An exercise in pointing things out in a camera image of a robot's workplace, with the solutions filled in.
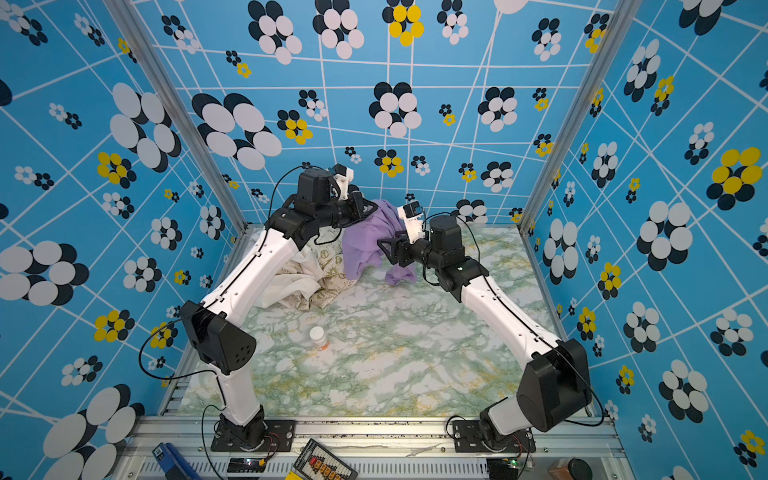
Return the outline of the purple cloth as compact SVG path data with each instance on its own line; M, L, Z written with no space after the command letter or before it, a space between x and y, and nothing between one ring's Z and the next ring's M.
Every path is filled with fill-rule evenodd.
M366 220L346 228L342 235L344 274L359 280L368 266L380 267L383 252L377 241L391 239L405 230L397 208L386 200L375 200L378 208Z

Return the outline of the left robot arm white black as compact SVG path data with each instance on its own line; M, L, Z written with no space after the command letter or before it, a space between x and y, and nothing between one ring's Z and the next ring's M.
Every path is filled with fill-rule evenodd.
M322 228L342 230L377 210L353 179L353 170L340 164L305 169L296 193L267 219L254 247L203 300L181 308L190 344L214 373L224 403L218 435L237 449L254 451L267 437L264 408L248 367L257 341L242 325L277 272Z

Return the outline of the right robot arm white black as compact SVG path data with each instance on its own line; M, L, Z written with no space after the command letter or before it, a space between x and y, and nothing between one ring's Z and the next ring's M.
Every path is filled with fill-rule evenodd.
M595 400L584 347L576 340L561 340L502 291L480 259L466 253L456 217L426 219L415 203L399 208L398 215L403 230L378 243L387 259L433 270L438 286L483 320L522 369L515 395L479 415L487 449L502 451L529 429L547 432Z

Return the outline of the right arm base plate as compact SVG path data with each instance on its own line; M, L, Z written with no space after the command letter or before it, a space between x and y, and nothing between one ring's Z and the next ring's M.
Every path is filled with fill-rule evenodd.
M527 430L509 435L496 435L479 420L463 417L451 418L446 423L446 433L453 440L457 453L509 454L512 456L535 453L536 443Z

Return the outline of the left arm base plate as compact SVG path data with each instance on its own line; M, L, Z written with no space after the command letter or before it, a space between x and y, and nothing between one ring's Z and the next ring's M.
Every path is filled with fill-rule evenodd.
M210 445L214 452L289 452L295 438L295 420L258 420L238 426L221 418Z

